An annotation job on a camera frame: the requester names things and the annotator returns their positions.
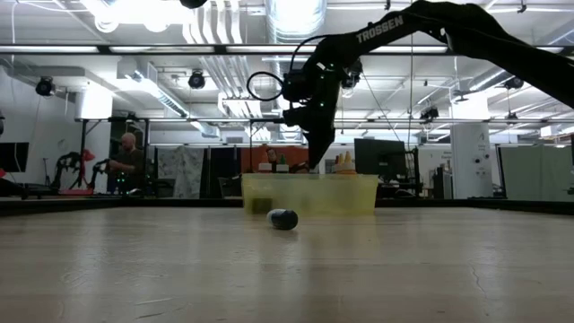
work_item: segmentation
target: man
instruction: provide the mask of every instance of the man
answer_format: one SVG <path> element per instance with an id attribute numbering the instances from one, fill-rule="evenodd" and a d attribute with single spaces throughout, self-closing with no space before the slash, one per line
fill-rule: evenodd
<path id="1" fill-rule="evenodd" d="M 109 161 L 109 170 L 112 173 L 125 173 L 124 188 L 131 190 L 144 187 L 144 152 L 135 148 L 135 135 L 125 133 L 122 135 L 122 149 Z"/>

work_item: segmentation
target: cable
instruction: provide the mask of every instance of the cable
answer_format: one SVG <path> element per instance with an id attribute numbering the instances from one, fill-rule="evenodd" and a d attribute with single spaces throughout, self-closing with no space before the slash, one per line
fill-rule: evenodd
<path id="1" fill-rule="evenodd" d="M 31 135 L 32 144 L 30 145 L 30 152 L 33 152 L 34 148 L 36 146 L 36 126 L 38 125 L 39 105 L 40 105 L 41 101 L 42 101 L 42 97 L 38 96 L 38 105 L 36 106 L 36 117 L 34 119 L 34 128 L 32 129 L 32 135 Z"/>
<path id="2" fill-rule="evenodd" d="M 51 12 L 56 12 L 56 13 L 89 13 L 90 10 L 88 9 L 54 9 L 54 8 L 48 8 L 39 4 L 32 4 L 29 2 L 22 2 L 22 1 L 16 1 L 15 4 L 27 4 L 27 5 L 31 5 L 33 7 L 39 8 L 39 9 L 43 9 L 43 10 L 48 10 Z"/>
<path id="3" fill-rule="evenodd" d="M 383 110 L 383 108 L 380 106 L 380 103 L 378 103 L 377 100 L 377 96 L 375 95 L 375 92 L 370 88 L 370 84 L 369 84 L 369 80 L 367 79 L 367 76 L 365 76 L 365 73 L 361 72 L 362 77 L 365 79 L 365 82 L 367 83 L 367 86 L 369 87 L 370 90 L 370 94 L 372 94 L 373 99 L 375 99 L 375 102 L 377 103 L 378 109 L 380 109 L 380 111 L 383 113 L 383 117 L 385 118 L 385 120 L 387 121 L 388 125 L 390 126 L 391 130 L 393 130 L 393 133 L 395 134 L 396 140 L 401 141 L 401 138 L 399 138 L 398 134 L 396 133 L 395 129 L 393 128 L 393 125 L 391 124 L 390 121 L 388 121 L 387 118 L 387 114 L 385 113 L 385 111 Z"/>
<path id="4" fill-rule="evenodd" d="M 262 99 L 260 97 L 258 97 L 257 95 L 255 95 L 251 89 L 250 89 L 250 84 L 251 81 L 253 80 L 254 77 L 258 76 L 258 75 L 267 75 L 273 79 L 275 79 L 280 85 L 281 85 L 281 90 L 279 91 L 279 93 L 277 93 L 277 95 L 273 96 L 272 98 L 268 98 L 268 99 Z M 249 78 L 248 78 L 248 83 L 247 83 L 247 89 L 249 92 L 249 95 L 251 95 L 252 97 L 254 97 L 257 100 L 263 101 L 263 102 L 268 102 L 268 101 L 272 101 L 275 100 L 277 98 L 279 98 L 282 94 L 283 94 L 283 81 L 279 78 L 279 76 L 273 74 L 273 73 L 269 73 L 269 72 L 265 72 L 265 71 L 259 71 L 259 72 L 255 72 L 253 73 Z"/>
<path id="5" fill-rule="evenodd" d="M 322 38 L 330 37 L 330 36 L 336 36 L 336 35 L 327 34 L 327 35 L 317 35 L 317 36 L 309 37 L 309 38 L 303 40 L 299 45 L 297 45 L 295 50 L 293 50 L 293 54 L 291 55 L 291 63 L 289 64 L 289 72 L 293 70 L 293 65 L 295 64 L 295 56 L 297 56 L 297 52 L 299 51 L 299 49 L 301 47 L 303 47 L 303 45 L 307 44 L 308 42 L 310 42 L 312 40 L 322 39 Z"/>

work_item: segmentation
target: ventilation duct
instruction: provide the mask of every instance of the ventilation duct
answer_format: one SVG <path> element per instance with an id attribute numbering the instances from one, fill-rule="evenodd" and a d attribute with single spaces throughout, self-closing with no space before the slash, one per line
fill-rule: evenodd
<path id="1" fill-rule="evenodd" d="M 265 9 L 269 42 L 299 44 L 304 39 L 316 35 L 323 26 L 326 0 L 266 0 Z M 301 68 L 301 65 L 302 63 L 295 63 L 293 68 Z M 289 66 L 288 62 L 276 62 L 273 64 L 273 72 L 283 77 L 283 74 L 289 71 Z M 276 104 L 281 109 L 289 107 L 283 98 L 277 99 Z M 293 133 L 285 135 L 292 138 Z"/>

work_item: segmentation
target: yellow plastic bin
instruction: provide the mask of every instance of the yellow plastic bin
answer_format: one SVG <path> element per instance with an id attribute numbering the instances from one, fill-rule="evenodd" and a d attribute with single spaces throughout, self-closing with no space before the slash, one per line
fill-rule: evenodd
<path id="1" fill-rule="evenodd" d="M 246 214 L 266 214 L 276 208 L 300 216 L 373 215 L 376 175 L 243 174 Z"/>

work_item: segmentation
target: ceiling light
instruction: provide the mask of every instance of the ceiling light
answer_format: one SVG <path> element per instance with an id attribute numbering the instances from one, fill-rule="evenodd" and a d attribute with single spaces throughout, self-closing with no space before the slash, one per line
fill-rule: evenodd
<path id="1" fill-rule="evenodd" d="M 32 54 L 32 53 L 98 53 L 98 48 L 95 46 L 34 46 L 34 45 L 19 45 L 19 46 L 0 46 L 0 53 L 4 54 Z"/>
<path id="2" fill-rule="evenodd" d="M 117 54 L 210 54 L 213 46 L 111 46 L 109 50 Z"/>
<path id="3" fill-rule="evenodd" d="M 181 118 L 181 119 L 174 119 L 174 118 L 155 118 L 155 119 L 150 119 L 150 122 L 187 122 L 187 119 Z"/>
<path id="4" fill-rule="evenodd" d="M 307 62 L 308 57 L 295 57 L 295 63 L 305 63 Z M 289 63 L 291 62 L 291 57 L 262 57 L 262 62 L 279 62 L 279 63 Z"/>
<path id="5" fill-rule="evenodd" d="M 303 45 L 298 53 L 313 53 L 315 51 L 315 45 Z M 227 51 L 230 53 L 286 53 L 291 54 L 297 48 L 296 45 L 245 45 L 245 46 L 228 46 Z"/>
<path id="6" fill-rule="evenodd" d="M 554 54 L 558 54 L 564 50 L 562 47 L 553 47 L 553 46 L 541 46 L 537 47 L 538 49 L 545 50 Z"/>
<path id="7" fill-rule="evenodd" d="M 371 50 L 371 53 L 444 53 L 447 51 L 446 46 L 381 46 Z"/>

